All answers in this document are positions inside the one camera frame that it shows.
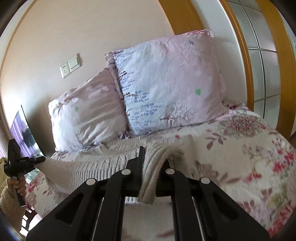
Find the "person's left hand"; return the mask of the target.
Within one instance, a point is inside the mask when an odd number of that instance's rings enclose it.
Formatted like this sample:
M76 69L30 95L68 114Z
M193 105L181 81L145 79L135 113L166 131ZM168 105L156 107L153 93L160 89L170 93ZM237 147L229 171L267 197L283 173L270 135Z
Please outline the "person's left hand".
M9 193L14 197L14 190L19 193L22 197L26 196L26 180L23 174L18 176L18 180L13 178L7 178L6 186Z

